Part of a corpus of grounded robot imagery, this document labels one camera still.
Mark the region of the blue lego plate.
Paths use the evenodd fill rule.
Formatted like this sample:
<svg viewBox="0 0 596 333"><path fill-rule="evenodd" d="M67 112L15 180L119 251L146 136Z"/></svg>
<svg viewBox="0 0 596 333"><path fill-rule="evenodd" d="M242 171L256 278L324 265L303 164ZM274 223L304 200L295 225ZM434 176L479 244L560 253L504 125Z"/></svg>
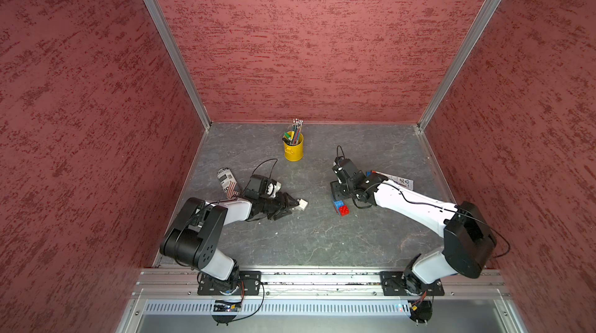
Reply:
<svg viewBox="0 0 596 333"><path fill-rule="evenodd" d="M343 202L343 201L341 201L341 200L339 200L339 201L334 201L334 202L333 202L333 204L334 204L334 207L335 207L335 211L336 211L336 213L338 213L338 207L341 207L341 206L345 205L345 204L344 204L344 202Z"/></svg>

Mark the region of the red lego brick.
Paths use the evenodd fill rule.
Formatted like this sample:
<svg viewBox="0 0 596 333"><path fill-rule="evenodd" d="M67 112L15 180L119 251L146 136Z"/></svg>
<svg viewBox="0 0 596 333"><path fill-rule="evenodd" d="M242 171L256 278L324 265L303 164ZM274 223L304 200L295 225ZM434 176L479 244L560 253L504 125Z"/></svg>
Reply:
<svg viewBox="0 0 596 333"><path fill-rule="evenodd" d="M338 207L338 214L343 217L350 214L349 208L346 205Z"/></svg>

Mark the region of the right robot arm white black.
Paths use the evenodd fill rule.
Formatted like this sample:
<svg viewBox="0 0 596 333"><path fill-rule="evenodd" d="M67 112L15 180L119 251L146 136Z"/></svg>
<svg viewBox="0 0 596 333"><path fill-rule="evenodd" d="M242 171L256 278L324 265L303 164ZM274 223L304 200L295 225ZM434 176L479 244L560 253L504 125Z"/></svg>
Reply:
<svg viewBox="0 0 596 333"><path fill-rule="evenodd" d="M447 276L477 279L497 247L496 230L472 203L442 202L372 173L331 183L335 199L351 199L360 209L392 210L435 232L443 243L415 256L394 283L402 294L422 296Z"/></svg>

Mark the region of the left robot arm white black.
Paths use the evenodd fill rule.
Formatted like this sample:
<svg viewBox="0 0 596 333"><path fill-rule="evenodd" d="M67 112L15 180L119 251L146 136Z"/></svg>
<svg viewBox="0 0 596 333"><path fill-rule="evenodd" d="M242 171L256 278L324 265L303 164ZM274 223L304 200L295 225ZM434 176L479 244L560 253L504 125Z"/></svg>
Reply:
<svg viewBox="0 0 596 333"><path fill-rule="evenodd" d="M199 271L218 293L235 294L242 286L240 269L235 259L218 249L223 227L242 221L277 221L307 205L305 199L288 193L215 202L190 198L166 231L159 252L180 266Z"/></svg>

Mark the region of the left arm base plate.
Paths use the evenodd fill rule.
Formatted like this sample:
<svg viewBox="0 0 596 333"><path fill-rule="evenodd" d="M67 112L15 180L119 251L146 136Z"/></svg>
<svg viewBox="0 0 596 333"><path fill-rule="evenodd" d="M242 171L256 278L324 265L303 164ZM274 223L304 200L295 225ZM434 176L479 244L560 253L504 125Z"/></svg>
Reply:
<svg viewBox="0 0 596 333"><path fill-rule="evenodd" d="M239 271L232 273L233 281L222 281L205 273L197 276L199 296L242 297L257 296L261 292L262 273L259 271Z"/></svg>

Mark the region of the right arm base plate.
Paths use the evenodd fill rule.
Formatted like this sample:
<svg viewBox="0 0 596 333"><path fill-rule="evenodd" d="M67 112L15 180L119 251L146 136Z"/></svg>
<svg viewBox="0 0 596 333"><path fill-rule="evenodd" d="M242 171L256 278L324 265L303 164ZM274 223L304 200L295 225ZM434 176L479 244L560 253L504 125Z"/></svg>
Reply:
<svg viewBox="0 0 596 333"><path fill-rule="evenodd" d="M386 297L443 297L445 291L441 280L434 283L423 283L412 272L390 272L379 273L380 286L383 289L383 295Z"/></svg>

